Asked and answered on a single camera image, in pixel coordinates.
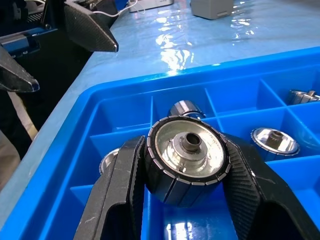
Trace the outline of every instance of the light blue table surface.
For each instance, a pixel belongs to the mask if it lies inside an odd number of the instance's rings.
[[[192,16],[189,0],[124,13],[111,31],[118,53],[95,52],[60,100],[0,193],[0,228],[78,96],[105,82],[220,64],[320,45],[319,0],[235,0],[231,16]]]

